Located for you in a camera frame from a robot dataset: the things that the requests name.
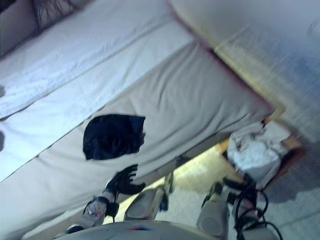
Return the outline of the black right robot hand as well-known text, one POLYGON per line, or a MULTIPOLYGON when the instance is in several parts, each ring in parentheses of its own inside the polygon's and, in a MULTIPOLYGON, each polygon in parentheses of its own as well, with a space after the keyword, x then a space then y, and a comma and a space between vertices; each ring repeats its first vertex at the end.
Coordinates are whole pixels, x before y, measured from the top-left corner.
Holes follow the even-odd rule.
POLYGON ((256 181, 247 173, 244 174, 242 182, 224 177, 223 183, 231 189, 238 191, 254 191, 256 189, 256 181))

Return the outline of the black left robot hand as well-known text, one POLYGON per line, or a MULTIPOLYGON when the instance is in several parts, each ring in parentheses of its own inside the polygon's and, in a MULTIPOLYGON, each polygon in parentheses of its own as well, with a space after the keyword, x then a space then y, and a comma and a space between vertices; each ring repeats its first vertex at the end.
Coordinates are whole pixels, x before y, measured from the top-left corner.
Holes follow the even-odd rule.
POLYGON ((106 184, 104 192, 112 193, 116 198, 119 194, 135 195, 139 194, 146 184, 134 184, 133 178, 137 175, 138 164, 133 164, 115 173, 113 178, 106 184))

